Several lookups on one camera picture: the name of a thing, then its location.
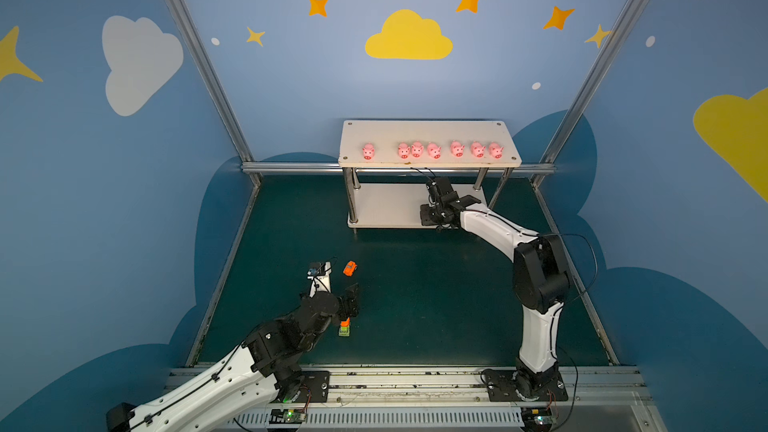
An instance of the white shelf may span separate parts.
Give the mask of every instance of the white shelf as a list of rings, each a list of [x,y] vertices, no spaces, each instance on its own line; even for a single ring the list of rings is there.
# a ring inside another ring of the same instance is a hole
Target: white shelf
[[[451,154],[451,142],[458,140],[464,146],[464,155]],[[400,158],[397,147],[401,142],[409,146],[419,141],[424,145],[420,158]],[[485,156],[477,158],[470,145],[480,142],[486,147]],[[362,148],[373,144],[376,153],[370,160],[362,157]],[[431,158],[427,145],[434,142],[442,148],[440,158]],[[504,147],[502,158],[491,158],[488,145],[496,142]],[[495,120],[345,120],[339,149],[341,167],[520,167],[522,160],[504,122]]]
[[[482,188],[475,190],[472,184],[454,184],[459,197],[471,195],[485,204]],[[419,210],[428,203],[429,193],[425,184],[362,184],[354,191],[357,223],[352,228],[435,228],[422,226]]]

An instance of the robotic arm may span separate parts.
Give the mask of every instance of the robotic arm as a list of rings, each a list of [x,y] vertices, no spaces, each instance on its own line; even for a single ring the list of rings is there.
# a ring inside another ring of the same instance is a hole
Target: robotic arm
[[[330,273],[330,264],[326,263]],[[205,432],[246,409],[299,394],[303,375],[299,358],[314,348],[331,323],[358,313],[357,285],[344,297],[316,284],[327,278],[325,270],[314,275],[310,295],[302,294],[300,306],[288,315],[255,327],[225,358],[163,397],[138,407],[122,403],[107,412],[109,432]],[[301,414],[287,411],[285,423],[301,422]]]
[[[558,386],[562,377],[555,350],[560,312],[571,287],[561,238],[518,226],[473,196],[459,197],[447,177],[429,179],[427,189],[430,203],[421,206],[423,226],[463,228],[514,263],[513,289],[523,305],[523,341],[514,375],[517,395],[547,400],[549,390],[566,400]]]

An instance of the yellow star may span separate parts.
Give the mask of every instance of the yellow star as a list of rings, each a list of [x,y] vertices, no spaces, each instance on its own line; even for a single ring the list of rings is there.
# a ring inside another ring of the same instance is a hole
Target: yellow star
[[[326,15],[326,2],[328,2],[328,0],[310,0],[310,15],[320,14],[324,17],[328,17],[328,15]]]
[[[259,32],[258,34],[253,32],[250,27],[247,27],[248,32],[250,32],[250,37],[248,37],[248,40],[246,42],[258,42],[260,46],[264,47],[264,44],[261,43],[261,36],[264,35],[264,32]]]
[[[559,8],[555,7],[554,10],[552,10],[552,18],[549,20],[549,22],[547,22],[547,25],[545,25],[544,28],[548,29],[549,27],[557,27],[562,30],[563,25],[565,25],[565,19],[567,19],[574,10],[575,9],[560,10]]]
[[[584,43],[587,42],[594,42],[598,44],[598,48],[600,48],[600,45],[603,43],[603,39],[610,34],[610,30],[603,31],[602,24],[598,24],[598,31],[594,33],[594,35],[584,41]]]
[[[456,12],[461,12],[462,10],[471,10],[476,14],[478,12],[478,0],[462,0]]]
[[[12,73],[17,73],[32,80],[42,82],[38,74],[32,72],[16,57],[16,41],[18,40],[18,26],[11,29],[3,40],[0,40],[0,80]]]

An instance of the pig face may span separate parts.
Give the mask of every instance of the pig face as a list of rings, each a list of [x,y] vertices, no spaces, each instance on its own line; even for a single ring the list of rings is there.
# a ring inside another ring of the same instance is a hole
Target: pig face
[[[440,147],[437,144],[430,143],[427,146],[427,152],[431,158],[440,158]]]
[[[488,146],[488,150],[491,153],[491,157],[502,158],[502,152],[504,152],[504,147],[494,142],[490,146]]]
[[[411,154],[413,154],[415,158],[419,158],[422,156],[423,153],[424,153],[424,146],[422,145],[422,143],[414,142],[413,145],[411,146]]]
[[[373,158],[373,144],[366,144],[366,146],[362,148],[362,157],[365,160]]]
[[[408,147],[408,144],[405,142],[397,147],[397,155],[400,156],[400,158],[408,158],[409,153],[411,153],[411,148]]]
[[[472,154],[475,157],[483,157],[483,154],[485,154],[485,146],[481,145],[480,142],[473,142]]]
[[[451,142],[451,154],[453,154],[456,157],[463,156],[464,146],[460,142],[454,140],[453,142]]]

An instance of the yellow cloud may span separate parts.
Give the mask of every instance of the yellow cloud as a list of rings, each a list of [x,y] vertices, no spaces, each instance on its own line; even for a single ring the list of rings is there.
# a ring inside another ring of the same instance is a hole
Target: yellow cloud
[[[696,110],[694,127],[706,144],[768,201],[768,89],[748,100],[712,97]]]
[[[437,60],[448,56],[453,42],[440,25],[413,10],[398,10],[384,22],[382,32],[366,42],[366,52],[377,59]]]

